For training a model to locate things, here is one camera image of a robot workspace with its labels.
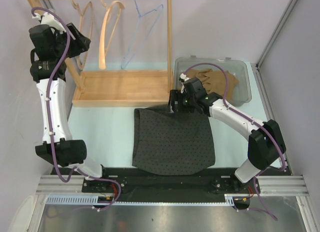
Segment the dark grey dotted skirt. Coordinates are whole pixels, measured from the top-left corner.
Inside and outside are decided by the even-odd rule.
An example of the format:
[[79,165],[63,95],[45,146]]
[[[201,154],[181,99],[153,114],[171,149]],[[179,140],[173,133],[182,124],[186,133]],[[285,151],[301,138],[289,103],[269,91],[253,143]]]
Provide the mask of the dark grey dotted skirt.
[[156,175],[188,176],[216,163],[209,118],[168,113],[166,106],[134,110],[132,166]]

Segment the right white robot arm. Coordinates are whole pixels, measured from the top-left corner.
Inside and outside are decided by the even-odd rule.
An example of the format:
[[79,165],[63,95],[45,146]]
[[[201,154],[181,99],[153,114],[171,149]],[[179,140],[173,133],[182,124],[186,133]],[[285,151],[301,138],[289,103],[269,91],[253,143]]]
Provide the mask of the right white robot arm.
[[217,119],[240,133],[248,142],[247,159],[231,176],[231,188],[242,193],[249,181],[280,159],[286,168],[286,146],[279,124],[275,120],[262,121],[237,110],[219,94],[207,93],[201,81],[194,77],[183,83],[183,90],[171,90],[168,110],[171,113],[199,112]]

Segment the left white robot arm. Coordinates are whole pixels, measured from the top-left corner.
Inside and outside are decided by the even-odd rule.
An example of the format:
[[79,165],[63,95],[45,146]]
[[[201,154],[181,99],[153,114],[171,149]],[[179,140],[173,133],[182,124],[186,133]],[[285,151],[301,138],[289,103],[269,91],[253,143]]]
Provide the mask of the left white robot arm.
[[42,144],[35,147],[35,152],[55,169],[70,168],[89,180],[94,178],[93,186],[105,192],[110,188],[110,179],[102,175],[102,166],[87,155],[85,142],[73,139],[68,126],[65,59],[88,51],[91,41],[72,23],[67,28],[40,24],[29,29],[34,45],[30,74],[40,95],[43,116]]

